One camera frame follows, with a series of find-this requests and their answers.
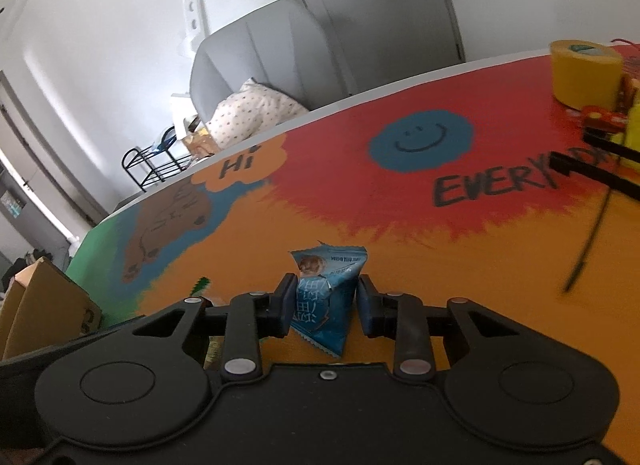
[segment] gray door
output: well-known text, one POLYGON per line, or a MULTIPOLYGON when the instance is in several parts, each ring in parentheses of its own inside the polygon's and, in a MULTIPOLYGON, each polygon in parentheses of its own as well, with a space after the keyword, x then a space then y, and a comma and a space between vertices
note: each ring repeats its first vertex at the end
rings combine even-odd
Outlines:
POLYGON ((447 0, 304 0, 324 27, 350 91, 462 61, 447 0))

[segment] white cushion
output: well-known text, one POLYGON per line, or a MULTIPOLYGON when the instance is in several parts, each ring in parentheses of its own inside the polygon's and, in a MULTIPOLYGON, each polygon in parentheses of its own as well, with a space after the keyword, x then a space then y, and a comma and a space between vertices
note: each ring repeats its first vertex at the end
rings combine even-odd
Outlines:
POLYGON ((224 149, 306 112, 290 96, 249 79, 218 104, 207 128, 224 149))

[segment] tape roll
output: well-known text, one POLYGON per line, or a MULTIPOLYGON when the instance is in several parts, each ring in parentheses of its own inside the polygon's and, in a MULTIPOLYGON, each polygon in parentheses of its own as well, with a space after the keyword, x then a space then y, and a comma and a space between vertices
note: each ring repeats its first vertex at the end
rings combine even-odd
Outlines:
POLYGON ((613 48, 582 40, 550 44, 554 96, 565 106, 600 106, 614 111, 623 58, 613 48))

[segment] blue smiley face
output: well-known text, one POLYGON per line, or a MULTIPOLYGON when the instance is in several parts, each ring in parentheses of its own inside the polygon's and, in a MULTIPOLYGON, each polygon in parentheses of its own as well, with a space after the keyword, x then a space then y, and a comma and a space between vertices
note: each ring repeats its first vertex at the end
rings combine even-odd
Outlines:
POLYGON ((381 167, 396 172, 435 169, 471 149, 474 128, 459 114, 422 111, 387 125, 369 143, 381 167))

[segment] snack packet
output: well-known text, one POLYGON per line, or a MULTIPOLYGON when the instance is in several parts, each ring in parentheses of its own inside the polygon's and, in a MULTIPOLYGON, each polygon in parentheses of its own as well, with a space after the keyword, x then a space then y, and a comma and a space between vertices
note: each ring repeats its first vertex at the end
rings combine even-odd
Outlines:
POLYGON ((291 252, 300 280, 292 328, 314 346, 340 357, 347 338, 364 247, 319 247, 291 252))

